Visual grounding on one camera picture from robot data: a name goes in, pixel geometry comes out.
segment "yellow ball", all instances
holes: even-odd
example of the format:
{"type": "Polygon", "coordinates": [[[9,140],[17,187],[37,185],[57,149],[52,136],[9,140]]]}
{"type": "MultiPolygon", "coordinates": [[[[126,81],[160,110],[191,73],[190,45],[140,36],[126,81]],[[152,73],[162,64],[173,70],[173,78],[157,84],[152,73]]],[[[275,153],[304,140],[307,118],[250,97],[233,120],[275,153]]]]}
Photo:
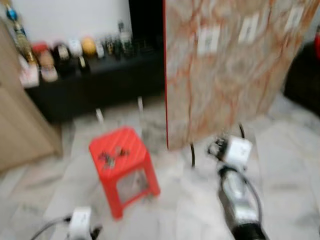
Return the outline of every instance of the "yellow ball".
{"type": "Polygon", "coordinates": [[[81,42],[84,54],[92,56],[96,54],[96,43],[92,37],[85,37],[81,42]]]}

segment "red edge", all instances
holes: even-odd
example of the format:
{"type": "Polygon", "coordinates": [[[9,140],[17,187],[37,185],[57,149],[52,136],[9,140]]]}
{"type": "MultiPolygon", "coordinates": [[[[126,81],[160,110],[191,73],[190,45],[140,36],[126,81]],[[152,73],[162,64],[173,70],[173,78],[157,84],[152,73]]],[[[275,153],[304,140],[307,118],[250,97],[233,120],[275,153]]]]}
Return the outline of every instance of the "red edge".
{"type": "Polygon", "coordinates": [[[164,98],[165,98],[165,124],[166,124],[166,147],[169,148],[168,142],[168,101],[167,101],[167,36],[166,36],[166,0],[163,3],[163,55],[164,55],[164,98]]]}

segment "tiled floor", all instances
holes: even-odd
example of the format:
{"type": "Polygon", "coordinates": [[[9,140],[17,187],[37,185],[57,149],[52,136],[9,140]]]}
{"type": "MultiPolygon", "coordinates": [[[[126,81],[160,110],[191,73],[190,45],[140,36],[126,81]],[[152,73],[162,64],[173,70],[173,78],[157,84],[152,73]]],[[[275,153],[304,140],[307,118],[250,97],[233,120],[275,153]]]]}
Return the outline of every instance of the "tiled floor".
{"type": "MultiPolygon", "coordinates": [[[[128,103],[63,126],[65,155],[21,166],[0,176],[0,240],[28,240],[46,221],[90,205],[101,240],[231,240],[217,198],[216,163],[205,154],[212,140],[195,144],[196,169],[188,147],[166,149],[163,96],[144,99],[144,111],[128,103]],[[99,183],[88,145],[92,138],[130,125],[143,138],[161,188],[115,222],[99,183]]],[[[320,119],[278,95],[269,113],[244,123],[254,142],[247,175],[263,201],[264,228],[272,240],[319,239],[320,119]]],[[[66,226],[40,240],[64,240],[66,226]]]]}

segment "stool top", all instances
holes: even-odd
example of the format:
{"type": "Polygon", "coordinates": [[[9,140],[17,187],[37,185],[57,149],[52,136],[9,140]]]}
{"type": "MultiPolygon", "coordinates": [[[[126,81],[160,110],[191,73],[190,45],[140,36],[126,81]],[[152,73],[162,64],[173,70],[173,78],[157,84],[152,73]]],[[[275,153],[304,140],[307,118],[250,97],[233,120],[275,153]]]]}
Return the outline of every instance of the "stool top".
{"type": "Polygon", "coordinates": [[[147,149],[135,130],[124,126],[93,139],[89,145],[100,178],[120,175],[145,159],[147,149]]]}

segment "wooden cabinet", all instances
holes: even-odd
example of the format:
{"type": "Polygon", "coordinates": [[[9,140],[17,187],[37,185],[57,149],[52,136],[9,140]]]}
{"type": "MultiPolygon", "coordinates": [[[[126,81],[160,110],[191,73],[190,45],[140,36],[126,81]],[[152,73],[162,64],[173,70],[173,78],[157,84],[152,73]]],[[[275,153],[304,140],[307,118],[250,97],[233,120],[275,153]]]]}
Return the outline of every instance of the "wooden cabinet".
{"type": "Polygon", "coordinates": [[[16,47],[0,21],[0,171],[62,154],[60,135],[26,95],[16,47]]]}

